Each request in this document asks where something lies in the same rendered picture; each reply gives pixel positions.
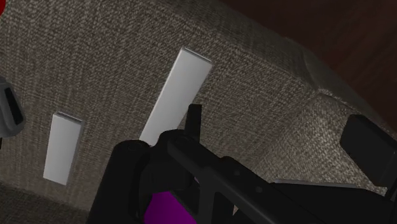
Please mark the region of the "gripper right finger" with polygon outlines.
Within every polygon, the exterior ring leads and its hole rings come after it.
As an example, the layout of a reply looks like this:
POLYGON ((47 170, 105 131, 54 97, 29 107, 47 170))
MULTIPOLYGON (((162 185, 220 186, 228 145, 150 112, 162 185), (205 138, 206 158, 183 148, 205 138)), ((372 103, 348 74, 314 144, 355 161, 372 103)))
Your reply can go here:
POLYGON ((397 197, 397 140, 363 115, 349 115, 340 145, 375 185, 397 197))

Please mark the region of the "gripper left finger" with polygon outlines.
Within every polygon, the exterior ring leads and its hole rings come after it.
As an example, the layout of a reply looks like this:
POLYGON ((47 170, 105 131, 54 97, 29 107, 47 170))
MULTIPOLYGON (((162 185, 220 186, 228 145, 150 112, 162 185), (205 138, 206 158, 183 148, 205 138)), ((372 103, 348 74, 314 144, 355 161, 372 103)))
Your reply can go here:
POLYGON ((157 143, 128 140, 111 153, 87 224, 146 224, 155 195, 170 193, 171 219, 195 224, 281 224, 279 192, 231 157, 200 144, 202 107, 188 108, 184 129, 157 143))

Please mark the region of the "purple object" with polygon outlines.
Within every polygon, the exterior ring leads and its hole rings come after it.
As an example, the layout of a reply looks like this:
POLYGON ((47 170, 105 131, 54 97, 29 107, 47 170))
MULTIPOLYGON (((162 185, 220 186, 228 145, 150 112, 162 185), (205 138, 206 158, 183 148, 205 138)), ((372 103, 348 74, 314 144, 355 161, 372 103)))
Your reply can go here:
POLYGON ((196 224, 196 221, 170 192, 162 192, 152 195, 144 224, 196 224))

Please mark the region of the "short white flat slab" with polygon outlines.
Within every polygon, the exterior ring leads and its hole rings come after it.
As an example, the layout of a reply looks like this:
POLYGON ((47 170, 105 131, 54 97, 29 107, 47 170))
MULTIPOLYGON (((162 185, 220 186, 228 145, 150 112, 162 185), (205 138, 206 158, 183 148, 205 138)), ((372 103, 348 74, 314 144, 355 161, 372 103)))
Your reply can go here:
POLYGON ((57 111, 52 116, 43 177, 67 185, 84 121, 57 111))

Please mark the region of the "long white flat slab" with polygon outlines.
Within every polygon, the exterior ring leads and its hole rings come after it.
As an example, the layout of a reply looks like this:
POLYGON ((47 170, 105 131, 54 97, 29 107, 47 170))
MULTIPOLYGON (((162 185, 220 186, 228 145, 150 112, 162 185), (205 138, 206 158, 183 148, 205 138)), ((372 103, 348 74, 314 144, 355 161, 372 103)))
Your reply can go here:
POLYGON ((139 139, 153 146, 161 133, 178 128, 211 69, 210 59, 182 47, 139 139))

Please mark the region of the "grey-brown fabric sofa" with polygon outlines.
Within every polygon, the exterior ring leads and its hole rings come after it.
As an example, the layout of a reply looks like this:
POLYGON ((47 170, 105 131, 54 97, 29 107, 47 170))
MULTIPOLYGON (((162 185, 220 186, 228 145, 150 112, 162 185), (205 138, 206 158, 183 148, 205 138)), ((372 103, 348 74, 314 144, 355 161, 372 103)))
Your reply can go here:
POLYGON ((267 181, 380 195, 340 146, 351 114, 397 139, 324 62, 217 0, 7 0, 0 76, 25 111, 0 149, 0 224, 85 224, 113 147, 137 139, 182 47, 213 67, 200 142, 267 181), (43 177, 52 116, 84 121, 67 185, 43 177))

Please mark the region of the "grey object with black slot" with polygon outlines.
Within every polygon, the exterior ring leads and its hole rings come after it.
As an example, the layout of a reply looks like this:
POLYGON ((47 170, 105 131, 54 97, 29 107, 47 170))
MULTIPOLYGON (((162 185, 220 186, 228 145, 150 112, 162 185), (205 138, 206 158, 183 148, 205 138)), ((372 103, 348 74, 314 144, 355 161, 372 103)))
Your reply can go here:
POLYGON ((26 119, 23 108, 11 83, 0 76, 0 138, 19 134, 26 119))

